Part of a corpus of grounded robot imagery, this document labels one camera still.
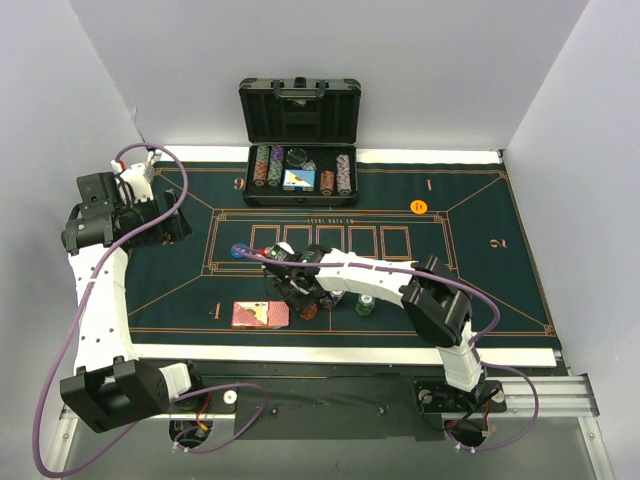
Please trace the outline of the red poker chip stack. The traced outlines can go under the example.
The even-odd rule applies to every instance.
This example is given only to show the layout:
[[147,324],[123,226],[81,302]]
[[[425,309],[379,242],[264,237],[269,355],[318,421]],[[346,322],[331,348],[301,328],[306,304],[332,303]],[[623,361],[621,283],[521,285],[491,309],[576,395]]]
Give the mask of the red poker chip stack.
[[298,316],[303,320],[312,320],[316,317],[317,312],[318,306],[316,304],[312,304],[306,308],[300,309]]

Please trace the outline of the blue poker chip stack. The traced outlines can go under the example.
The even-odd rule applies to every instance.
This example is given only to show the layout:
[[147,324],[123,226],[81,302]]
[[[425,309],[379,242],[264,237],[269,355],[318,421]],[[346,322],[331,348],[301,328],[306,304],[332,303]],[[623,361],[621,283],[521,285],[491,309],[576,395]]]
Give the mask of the blue poker chip stack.
[[328,291],[321,299],[320,304],[326,309],[333,309],[344,297],[342,290]]

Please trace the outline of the blue small blind button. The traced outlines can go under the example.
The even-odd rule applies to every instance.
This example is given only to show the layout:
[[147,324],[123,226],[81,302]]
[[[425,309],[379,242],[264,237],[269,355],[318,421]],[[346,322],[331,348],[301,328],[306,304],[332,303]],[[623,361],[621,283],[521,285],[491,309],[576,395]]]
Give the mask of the blue small blind button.
[[250,249],[244,243],[236,243],[231,247],[231,255],[235,259],[245,258],[247,254],[250,254]]

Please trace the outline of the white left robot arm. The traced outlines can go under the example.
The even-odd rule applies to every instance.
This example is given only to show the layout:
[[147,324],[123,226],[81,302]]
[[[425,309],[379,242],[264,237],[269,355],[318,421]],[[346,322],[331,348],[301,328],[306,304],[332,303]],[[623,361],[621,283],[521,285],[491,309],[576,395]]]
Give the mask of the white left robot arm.
[[81,196],[61,241],[76,280],[79,342],[74,374],[60,382],[64,403],[96,433],[166,412],[200,408],[204,384],[192,366],[140,360],[128,323],[125,276],[135,248],[172,244],[192,232],[172,189],[163,218],[152,192],[154,170],[136,163],[77,178]]

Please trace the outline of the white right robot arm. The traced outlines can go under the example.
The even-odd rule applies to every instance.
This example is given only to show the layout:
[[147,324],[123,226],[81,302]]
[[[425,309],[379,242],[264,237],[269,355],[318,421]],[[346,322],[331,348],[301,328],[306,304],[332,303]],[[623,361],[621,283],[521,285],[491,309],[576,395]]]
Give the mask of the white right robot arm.
[[437,348],[449,402],[468,409],[482,398],[481,360],[471,344],[472,295],[445,276],[436,257],[383,261],[320,245],[299,253],[280,242],[268,249],[262,268],[296,312],[338,291],[402,308],[418,337]]

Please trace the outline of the orange big blind button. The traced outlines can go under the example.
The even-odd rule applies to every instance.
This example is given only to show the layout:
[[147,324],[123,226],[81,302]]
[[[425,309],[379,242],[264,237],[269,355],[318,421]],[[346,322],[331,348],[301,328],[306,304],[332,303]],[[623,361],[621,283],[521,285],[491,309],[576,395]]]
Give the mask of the orange big blind button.
[[429,206],[423,200],[413,200],[409,205],[410,211],[415,215],[424,215],[428,212]]

